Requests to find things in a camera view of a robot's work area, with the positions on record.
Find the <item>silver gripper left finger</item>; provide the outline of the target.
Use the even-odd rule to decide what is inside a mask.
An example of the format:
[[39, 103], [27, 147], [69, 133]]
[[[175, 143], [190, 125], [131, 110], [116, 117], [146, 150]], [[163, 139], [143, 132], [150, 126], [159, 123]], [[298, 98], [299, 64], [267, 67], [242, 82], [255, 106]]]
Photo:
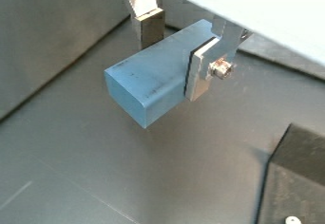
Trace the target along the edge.
[[156, 0], [127, 0], [131, 9], [139, 48], [146, 49], [163, 39], [164, 11]]

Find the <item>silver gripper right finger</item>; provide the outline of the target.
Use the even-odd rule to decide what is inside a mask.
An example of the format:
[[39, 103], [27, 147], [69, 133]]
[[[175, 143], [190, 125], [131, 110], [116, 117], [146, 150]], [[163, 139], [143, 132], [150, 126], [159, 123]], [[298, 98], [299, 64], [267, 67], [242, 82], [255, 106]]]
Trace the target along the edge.
[[253, 32], [223, 18], [212, 18], [212, 38], [188, 56], [184, 94], [194, 102], [208, 90], [212, 77], [226, 79], [232, 70], [238, 46]]

